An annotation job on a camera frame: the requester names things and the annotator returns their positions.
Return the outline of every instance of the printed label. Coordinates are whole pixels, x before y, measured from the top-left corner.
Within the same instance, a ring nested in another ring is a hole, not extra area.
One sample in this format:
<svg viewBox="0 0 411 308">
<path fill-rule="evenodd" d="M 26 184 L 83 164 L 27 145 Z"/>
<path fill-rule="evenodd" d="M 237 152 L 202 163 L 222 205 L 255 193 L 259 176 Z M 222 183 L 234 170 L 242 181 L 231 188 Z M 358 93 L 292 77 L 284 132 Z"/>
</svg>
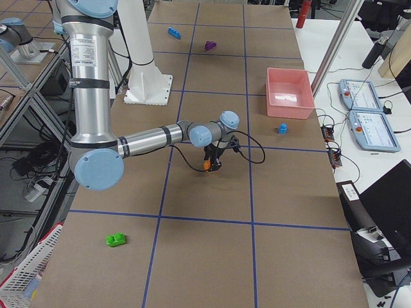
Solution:
<svg viewBox="0 0 411 308">
<path fill-rule="evenodd" d="M 97 66 L 95 40 L 91 38 L 72 38 L 70 45 L 73 66 Z"/>
<path fill-rule="evenodd" d="M 342 186 L 342 188 L 345 194 L 347 195 L 349 201 L 360 199 L 360 197 L 358 197 L 357 192 L 355 191 L 354 187 L 351 184 L 345 184 Z"/>
</svg>

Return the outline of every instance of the blue and white device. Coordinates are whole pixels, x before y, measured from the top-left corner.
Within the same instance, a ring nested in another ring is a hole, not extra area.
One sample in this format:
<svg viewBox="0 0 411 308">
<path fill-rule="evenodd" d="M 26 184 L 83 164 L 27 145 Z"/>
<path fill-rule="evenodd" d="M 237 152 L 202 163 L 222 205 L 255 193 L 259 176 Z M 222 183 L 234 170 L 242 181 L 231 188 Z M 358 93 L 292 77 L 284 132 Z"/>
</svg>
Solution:
<svg viewBox="0 0 411 308">
<path fill-rule="evenodd" d="M 339 87 L 341 99 L 348 110 L 383 111 L 371 81 L 341 79 Z"/>
<path fill-rule="evenodd" d="M 401 151 L 397 138 L 383 112 L 352 110 L 349 112 L 349 122 L 355 140 L 364 150 Z"/>
</svg>

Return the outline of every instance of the pink bin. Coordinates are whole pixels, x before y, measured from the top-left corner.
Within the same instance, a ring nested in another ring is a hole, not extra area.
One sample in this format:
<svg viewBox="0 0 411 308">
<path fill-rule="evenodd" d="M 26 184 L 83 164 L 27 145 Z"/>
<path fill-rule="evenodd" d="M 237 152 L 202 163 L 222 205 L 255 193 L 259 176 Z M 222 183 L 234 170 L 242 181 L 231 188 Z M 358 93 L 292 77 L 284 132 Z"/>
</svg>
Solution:
<svg viewBox="0 0 411 308">
<path fill-rule="evenodd" d="M 267 115 L 307 119 L 314 110 L 314 99 L 306 71 L 267 69 Z"/>
</svg>

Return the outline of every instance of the green toy block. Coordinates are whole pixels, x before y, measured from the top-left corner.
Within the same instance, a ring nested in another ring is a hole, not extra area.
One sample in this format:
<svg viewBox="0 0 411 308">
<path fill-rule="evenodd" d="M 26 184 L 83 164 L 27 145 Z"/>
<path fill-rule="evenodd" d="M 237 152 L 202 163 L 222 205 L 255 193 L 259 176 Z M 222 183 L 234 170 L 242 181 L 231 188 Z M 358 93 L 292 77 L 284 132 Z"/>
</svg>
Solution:
<svg viewBox="0 0 411 308">
<path fill-rule="evenodd" d="M 126 243 L 126 236 L 124 233 L 116 233 L 105 238 L 107 246 L 115 247 Z"/>
</svg>

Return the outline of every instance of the black screen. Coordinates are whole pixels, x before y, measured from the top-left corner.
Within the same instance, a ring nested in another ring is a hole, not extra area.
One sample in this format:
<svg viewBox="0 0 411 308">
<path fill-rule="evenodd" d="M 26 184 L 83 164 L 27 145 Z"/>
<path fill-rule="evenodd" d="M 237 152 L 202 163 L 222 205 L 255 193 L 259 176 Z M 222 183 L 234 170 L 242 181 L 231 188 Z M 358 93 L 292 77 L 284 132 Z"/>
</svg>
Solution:
<svg viewBox="0 0 411 308">
<path fill-rule="evenodd" d="M 402 160 L 360 200 L 400 256 L 411 255 L 411 164 Z"/>
</svg>

